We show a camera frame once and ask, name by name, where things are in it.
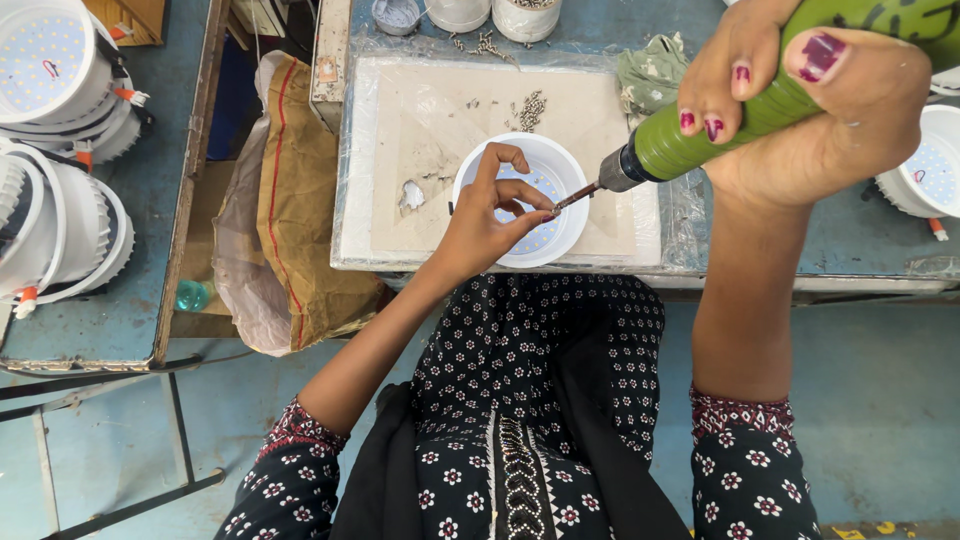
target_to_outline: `fingernail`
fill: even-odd
[[[723,120],[719,118],[706,118],[704,119],[704,126],[707,128],[707,138],[710,139],[710,142],[713,142],[720,136],[720,132],[723,131]]]
[[[680,112],[680,129],[685,130],[693,125],[693,112],[689,110],[682,110]]]
[[[733,92],[736,95],[747,93],[750,87],[750,66],[742,63],[733,66]]]
[[[811,37],[802,51],[806,65],[800,69],[800,77],[810,83],[819,83],[840,59],[847,43],[829,34]]]

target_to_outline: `red patterned sleeve cuff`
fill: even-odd
[[[344,449],[349,437],[341,437],[333,431],[324,428],[303,410],[295,396],[290,404],[283,408],[283,415],[276,421],[274,427],[263,438],[263,446],[256,460],[289,444],[312,444],[310,453],[315,456],[337,455]]]
[[[740,402],[708,396],[690,384],[690,402],[693,405],[694,445],[711,433],[738,426],[793,440],[793,411],[789,399],[770,403]]]

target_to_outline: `black patterned dress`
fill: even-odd
[[[612,428],[649,467],[664,323],[657,293],[625,276],[478,276],[453,293],[414,372],[424,537],[616,537],[549,376],[551,357],[584,324],[585,303],[602,303],[613,320],[607,354],[595,359],[613,374]],[[789,403],[734,402],[695,389],[690,397],[695,537],[821,538]],[[325,535],[344,443],[295,399],[217,537]],[[494,481],[504,467],[510,481]]]

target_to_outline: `red stripe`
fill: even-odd
[[[297,350],[300,349],[300,344],[303,341],[303,307],[300,305],[300,300],[297,299],[297,293],[294,292],[294,286],[290,283],[290,275],[287,274],[287,268],[283,265],[283,261],[280,260],[280,251],[276,246],[276,236],[274,236],[274,202],[276,201],[276,177],[280,172],[280,148],[283,146],[283,132],[287,129],[287,120],[283,117],[283,98],[286,96],[287,83],[290,82],[290,76],[294,73],[294,67],[297,65],[297,59],[294,59],[293,63],[290,64],[290,69],[287,70],[287,75],[283,78],[283,86],[280,87],[280,98],[276,102],[276,107],[280,112],[280,133],[276,135],[276,154],[274,155],[274,185],[270,189],[270,217],[267,219],[267,231],[270,232],[270,241],[274,244],[274,258],[276,258],[276,263],[280,265],[280,271],[283,272],[283,277],[287,279],[287,290],[290,291],[291,298],[294,299],[294,305],[297,306],[297,312],[300,314],[300,330],[297,332]]]

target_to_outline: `green electric screwdriver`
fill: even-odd
[[[933,72],[960,65],[960,0],[804,0],[780,33],[780,54],[804,30],[818,26],[869,30],[917,45],[930,57]],[[554,213],[597,189],[626,191],[644,182],[666,182],[708,160],[821,112],[781,64],[773,82],[744,102],[736,136],[725,144],[706,133],[680,133],[677,104],[644,120],[630,140],[601,162],[599,179],[563,199]]]

